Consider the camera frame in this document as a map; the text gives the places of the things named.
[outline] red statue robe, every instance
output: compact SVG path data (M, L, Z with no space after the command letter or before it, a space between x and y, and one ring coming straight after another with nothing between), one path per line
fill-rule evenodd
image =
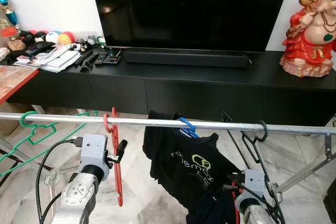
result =
M300 23L301 17L305 14L305 8L295 13L290 18L290 27ZM287 58L299 58L312 64L320 64L326 59L331 59L331 50L336 51L336 40L325 45L313 45L305 37L304 30L294 39L286 39L282 44L286 46L285 55Z

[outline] cable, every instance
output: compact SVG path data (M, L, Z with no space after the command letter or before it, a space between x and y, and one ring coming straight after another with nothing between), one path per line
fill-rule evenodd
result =
M51 206L53 205L53 203L56 201L56 199L58 199L60 196L61 196L62 192L60 192L58 195L56 195L52 200L51 202L47 205L47 208L46 210L44 210L44 213L42 215L42 218L40 220L40 224L43 224L44 220L46 219L47 217L47 214L48 214L48 211L49 209L51 208Z
M281 223L285 224L285 220L282 219L282 217L279 215L279 213L277 213L277 212L274 210L274 207L272 207L272 206L271 206L271 205L270 205L264 198L261 198L261 197L260 197L259 195L257 195L255 192L253 192L252 190L248 189L246 186L243 186L243 185L242 185L240 182L238 182L236 179L232 178L232 176L231 176L230 174L227 175L227 177L228 177L229 179L231 179L233 182L235 182L235 183L238 185L238 187L241 187L242 189L248 191L248 192L249 192L250 194L252 194L254 197L256 197L257 199L259 199L262 203L264 203L264 204L266 205L266 207L268 208L268 210L270 210L271 213L274 212L274 213L277 215L278 219L281 221Z
M42 209L41 209L41 201L40 201L40 190L39 190L39 182L40 182L40 178L41 178L41 172L42 172L42 168L44 166L44 163L47 160L47 157L49 156L49 154L51 153L51 151L58 145L63 144L63 143L73 143L73 140L64 140L61 142L58 142L56 144L54 144L46 153L46 155L44 156L40 167L37 171L37 175L36 175L36 181L35 181L35 194L36 194L36 205L37 205L37 213L38 213L38 219L39 221L41 221L42 219Z

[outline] metal rail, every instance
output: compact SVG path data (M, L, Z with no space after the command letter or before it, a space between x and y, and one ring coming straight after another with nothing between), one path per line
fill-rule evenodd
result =
M19 120L23 114L21 113L0 113L0 120ZM26 120L44 121L44 122L68 122L68 123L103 123L103 117L95 116L74 116L74 115L45 115L33 114L28 115ZM158 120L158 119L129 119L129 118L108 118L110 124L135 124L143 126L159 126L159 127L187 127L187 125L177 120ZM190 121L190 123L198 129L212 130L234 130L234 131L264 131L260 124L251 123L220 123L220 122L204 122ZM274 125L267 124L268 132L272 133L292 133L292 134L320 134L320 135L336 135L334 127L314 127L314 126L295 126L295 125Z

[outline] metal clamp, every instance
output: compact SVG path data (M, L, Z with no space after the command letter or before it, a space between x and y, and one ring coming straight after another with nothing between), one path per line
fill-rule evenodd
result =
M327 161L331 161L331 134L330 133L327 133L325 135L324 144L326 146L325 156L327 158Z

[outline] stack of papers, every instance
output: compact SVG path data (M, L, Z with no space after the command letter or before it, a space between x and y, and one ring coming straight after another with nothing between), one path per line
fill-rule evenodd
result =
M20 56L17 58L17 62L15 62L14 65L39 68L58 73L75 63L80 57L79 52L69 51L69 49L70 44L57 45L51 52L37 54L34 60L30 60L25 56Z

